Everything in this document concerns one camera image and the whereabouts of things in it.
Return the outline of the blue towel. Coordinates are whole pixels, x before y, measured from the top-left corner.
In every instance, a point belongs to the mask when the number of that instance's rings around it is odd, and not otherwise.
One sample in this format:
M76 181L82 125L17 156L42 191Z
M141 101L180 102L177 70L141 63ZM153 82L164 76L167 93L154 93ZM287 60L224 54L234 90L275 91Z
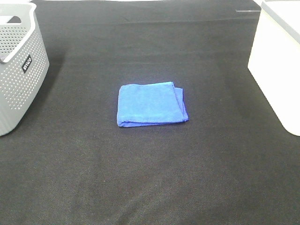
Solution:
M173 82L120 87L117 125L139 127L188 121L183 89Z

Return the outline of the black fabric table mat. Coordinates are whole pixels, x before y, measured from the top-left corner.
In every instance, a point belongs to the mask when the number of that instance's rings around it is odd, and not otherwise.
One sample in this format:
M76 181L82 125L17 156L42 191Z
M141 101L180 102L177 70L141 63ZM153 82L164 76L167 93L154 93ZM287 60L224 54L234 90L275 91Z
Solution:
M299 224L300 139L247 68L257 4L36 5L50 66L0 139L1 224ZM117 126L120 86L167 81L188 122Z

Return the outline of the white plastic bin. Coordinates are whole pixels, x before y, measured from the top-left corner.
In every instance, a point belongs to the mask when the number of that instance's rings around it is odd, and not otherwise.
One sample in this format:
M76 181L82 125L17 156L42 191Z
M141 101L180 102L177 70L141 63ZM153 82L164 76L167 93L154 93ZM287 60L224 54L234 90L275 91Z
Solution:
M264 0L248 69L282 126L300 134L300 2Z

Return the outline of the grey perforated plastic basket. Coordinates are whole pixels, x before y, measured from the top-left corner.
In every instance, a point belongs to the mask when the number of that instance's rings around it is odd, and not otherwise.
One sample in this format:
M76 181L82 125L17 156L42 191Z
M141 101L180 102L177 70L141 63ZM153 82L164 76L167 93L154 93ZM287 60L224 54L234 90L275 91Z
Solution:
M49 68L36 4L2 3L1 16L20 22L0 26L0 134L18 125L37 95Z

